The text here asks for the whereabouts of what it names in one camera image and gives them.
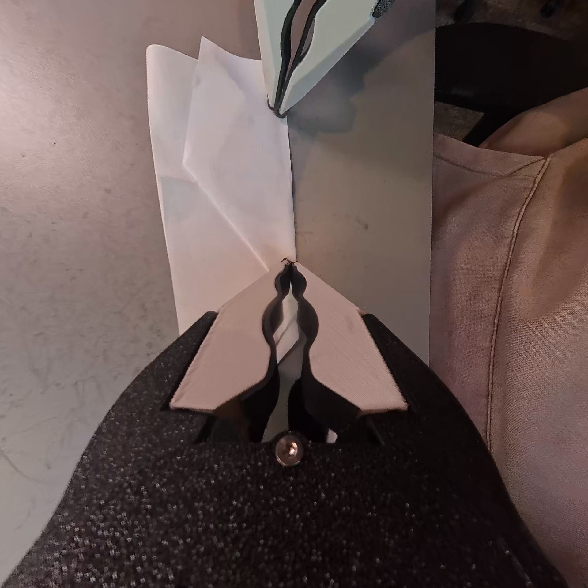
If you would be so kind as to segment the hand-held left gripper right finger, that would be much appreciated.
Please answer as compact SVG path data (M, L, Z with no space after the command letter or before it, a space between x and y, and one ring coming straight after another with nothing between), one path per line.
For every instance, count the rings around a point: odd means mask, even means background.
M290 429L312 442L345 432L359 419L408 402L373 339L362 311L298 263L290 266L305 343L300 377L288 399Z

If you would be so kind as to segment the white paper sheet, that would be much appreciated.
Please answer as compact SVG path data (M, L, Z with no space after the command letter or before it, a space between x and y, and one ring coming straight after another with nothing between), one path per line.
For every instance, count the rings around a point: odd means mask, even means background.
M261 61L202 38L146 50L153 164L180 333L279 262L296 262L288 124Z

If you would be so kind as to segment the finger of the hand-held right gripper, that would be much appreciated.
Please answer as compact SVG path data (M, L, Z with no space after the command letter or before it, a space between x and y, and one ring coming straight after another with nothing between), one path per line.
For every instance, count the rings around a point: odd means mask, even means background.
M254 1L268 105L279 112L292 57L291 33L299 1Z
M376 1L295 1L285 20L282 69L278 76L275 114L287 112L375 23Z

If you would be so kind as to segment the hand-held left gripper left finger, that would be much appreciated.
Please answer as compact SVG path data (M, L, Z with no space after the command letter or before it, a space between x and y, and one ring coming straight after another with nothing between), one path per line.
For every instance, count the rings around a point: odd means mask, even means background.
M169 407L225 419L261 440L280 393L277 365L293 347L292 262L254 281L217 312Z

